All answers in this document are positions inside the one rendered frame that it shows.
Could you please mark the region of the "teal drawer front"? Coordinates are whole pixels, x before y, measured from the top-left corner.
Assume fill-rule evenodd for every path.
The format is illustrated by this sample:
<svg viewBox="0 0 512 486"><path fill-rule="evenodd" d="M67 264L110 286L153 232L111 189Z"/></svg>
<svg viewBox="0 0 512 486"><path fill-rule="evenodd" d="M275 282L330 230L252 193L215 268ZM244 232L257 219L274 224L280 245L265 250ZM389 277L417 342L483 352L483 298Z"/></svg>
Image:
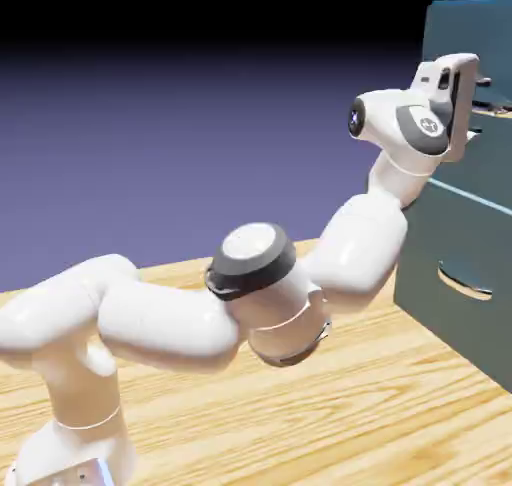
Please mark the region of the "teal drawer front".
<svg viewBox="0 0 512 486"><path fill-rule="evenodd" d="M406 218L395 303L512 393L512 211L430 183ZM447 287L440 260L490 288L492 299Z"/></svg>
<svg viewBox="0 0 512 486"><path fill-rule="evenodd" d="M471 52L480 71L492 79L474 100L512 103L512 0L435 1L425 20L422 58ZM472 113L471 128L483 132L466 146L463 158L445 163L435 182L449 185L512 210L512 119Z"/></svg>

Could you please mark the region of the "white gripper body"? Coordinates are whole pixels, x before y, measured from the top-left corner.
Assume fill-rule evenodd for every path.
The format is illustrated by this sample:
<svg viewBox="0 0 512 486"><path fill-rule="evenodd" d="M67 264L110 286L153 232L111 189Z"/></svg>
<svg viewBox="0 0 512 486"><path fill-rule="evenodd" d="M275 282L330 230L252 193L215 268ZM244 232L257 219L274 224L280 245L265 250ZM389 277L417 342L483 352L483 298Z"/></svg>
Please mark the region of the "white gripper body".
<svg viewBox="0 0 512 486"><path fill-rule="evenodd" d="M452 73L451 100L453 115L450 126L449 149L446 162L462 159L470 127L475 80L479 73L479 57L473 53L456 53L448 56Z"/></svg>

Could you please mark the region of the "teal painted cabinet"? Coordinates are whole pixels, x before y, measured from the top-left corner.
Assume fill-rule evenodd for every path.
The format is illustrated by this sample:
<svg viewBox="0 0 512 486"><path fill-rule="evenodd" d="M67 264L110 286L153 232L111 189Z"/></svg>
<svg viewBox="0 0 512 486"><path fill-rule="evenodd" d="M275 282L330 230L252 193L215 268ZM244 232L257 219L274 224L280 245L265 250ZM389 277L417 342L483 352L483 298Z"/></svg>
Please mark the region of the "teal painted cabinet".
<svg viewBox="0 0 512 486"><path fill-rule="evenodd" d="M435 1L423 57L472 52L477 135L407 209L394 300L512 393L512 0Z"/></svg>

